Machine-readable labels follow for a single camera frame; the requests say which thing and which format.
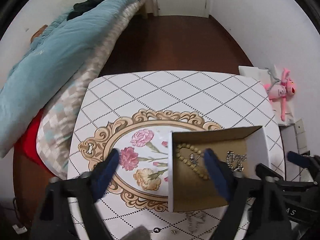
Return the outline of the red blanket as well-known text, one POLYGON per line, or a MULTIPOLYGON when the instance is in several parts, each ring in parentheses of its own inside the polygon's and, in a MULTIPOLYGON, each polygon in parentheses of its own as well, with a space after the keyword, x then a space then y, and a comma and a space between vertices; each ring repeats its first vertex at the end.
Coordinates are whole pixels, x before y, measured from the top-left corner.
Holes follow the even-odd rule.
POLYGON ((47 171, 50 175, 53 176, 54 174, 46 167, 46 165, 40 159, 36 149, 37 133, 40 127, 42 115, 43 109, 40 109, 28 125, 26 131, 15 143, 14 149, 18 152, 18 154, 26 157, 32 163, 35 163, 37 166, 41 167, 43 170, 47 171))

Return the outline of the pink panther plush toy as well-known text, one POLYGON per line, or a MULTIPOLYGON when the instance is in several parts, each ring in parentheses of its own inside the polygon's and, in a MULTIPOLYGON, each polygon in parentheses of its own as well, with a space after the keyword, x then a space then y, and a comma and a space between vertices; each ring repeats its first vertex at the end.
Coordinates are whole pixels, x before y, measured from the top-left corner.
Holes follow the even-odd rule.
POLYGON ((291 71, 287 68, 283 69, 281 78, 277 78, 270 69, 266 69, 272 79, 273 83, 264 85, 264 88, 268 94, 268 98, 272 101, 280 101, 280 118, 282 121, 286 120, 286 102, 292 98, 296 93, 296 85, 290 77, 291 71))

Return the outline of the white wall sockets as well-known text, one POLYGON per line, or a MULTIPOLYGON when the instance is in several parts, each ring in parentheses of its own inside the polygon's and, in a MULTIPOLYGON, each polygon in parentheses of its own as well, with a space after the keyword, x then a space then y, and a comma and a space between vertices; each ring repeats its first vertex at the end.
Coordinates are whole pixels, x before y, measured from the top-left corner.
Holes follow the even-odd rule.
POLYGON ((306 131, 304 128, 304 123, 302 119, 299 119, 294 124, 295 128, 295 135, 296 135, 296 142, 299 154, 304 154, 308 152, 308 144, 306 140, 306 131))

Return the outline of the black clothing on bed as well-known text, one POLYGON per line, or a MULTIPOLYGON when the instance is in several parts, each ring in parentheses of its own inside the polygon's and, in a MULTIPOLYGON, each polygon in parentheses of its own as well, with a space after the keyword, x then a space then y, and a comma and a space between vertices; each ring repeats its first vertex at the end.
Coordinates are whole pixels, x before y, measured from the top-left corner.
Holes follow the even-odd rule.
POLYGON ((72 20, 76 17, 83 15, 85 12, 94 9, 103 1, 105 0, 86 0, 81 3, 75 3, 75 5, 73 5, 73 10, 67 16, 67 20, 72 20))

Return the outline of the white cardboard box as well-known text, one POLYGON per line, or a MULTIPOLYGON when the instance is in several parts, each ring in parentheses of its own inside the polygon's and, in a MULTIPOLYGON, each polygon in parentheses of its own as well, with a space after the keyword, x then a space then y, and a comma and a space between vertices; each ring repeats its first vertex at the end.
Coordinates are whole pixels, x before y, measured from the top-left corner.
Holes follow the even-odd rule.
POLYGON ((271 163, 262 126, 169 135, 170 212, 225 206, 237 187, 236 174, 257 180, 256 166, 271 163))

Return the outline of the white patterned tablecloth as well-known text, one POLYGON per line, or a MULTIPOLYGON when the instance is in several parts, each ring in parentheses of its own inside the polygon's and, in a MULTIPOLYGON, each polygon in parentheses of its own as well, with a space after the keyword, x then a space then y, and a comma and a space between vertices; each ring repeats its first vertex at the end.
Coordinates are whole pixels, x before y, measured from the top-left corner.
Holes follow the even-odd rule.
POLYGON ((112 149, 119 166, 95 203, 112 239, 143 226, 151 239, 209 239, 227 202, 204 165, 211 148, 248 178, 264 164, 283 176, 279 127, 261 82, 199 71, 107 75, 88 86, 72 136, 68 179, 112 149))

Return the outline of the light blue duvet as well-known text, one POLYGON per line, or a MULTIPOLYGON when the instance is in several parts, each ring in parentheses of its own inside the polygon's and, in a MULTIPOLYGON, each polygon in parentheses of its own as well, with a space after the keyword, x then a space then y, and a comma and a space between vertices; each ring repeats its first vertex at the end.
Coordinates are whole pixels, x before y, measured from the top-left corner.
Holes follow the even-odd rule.
POLYGON ((33 41, 1 89, 1 157, 136 1, 104 0, 72 20, 58 18, 33 41))

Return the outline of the checkered bed sheet mattress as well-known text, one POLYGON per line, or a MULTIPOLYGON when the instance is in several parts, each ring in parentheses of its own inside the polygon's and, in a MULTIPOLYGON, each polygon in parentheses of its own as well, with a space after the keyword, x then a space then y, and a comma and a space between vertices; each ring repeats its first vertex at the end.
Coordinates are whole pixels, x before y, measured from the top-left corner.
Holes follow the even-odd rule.
POLYGON ((67 178, 72 134, 86 90, 103 69, 118 37, 145 3, 146 0, 137 0, 116 17, 111 30, 103 35, 79 70, 44 108, 36 136, 36 151, 45 167, 61 179, 67 178))

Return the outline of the brown plush toy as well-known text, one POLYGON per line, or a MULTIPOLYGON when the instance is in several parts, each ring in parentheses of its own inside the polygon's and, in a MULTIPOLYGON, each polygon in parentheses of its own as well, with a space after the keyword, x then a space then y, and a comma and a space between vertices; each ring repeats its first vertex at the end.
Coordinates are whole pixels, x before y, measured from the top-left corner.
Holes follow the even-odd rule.
POLYGON ((33 40, 37 37, 39 37, 44 31, 45 29, 48 27, 48 25, 43 25, 40 29, 38 29, 33 35, 32 37, 30 38, 30 42, 32 43, 33 40))

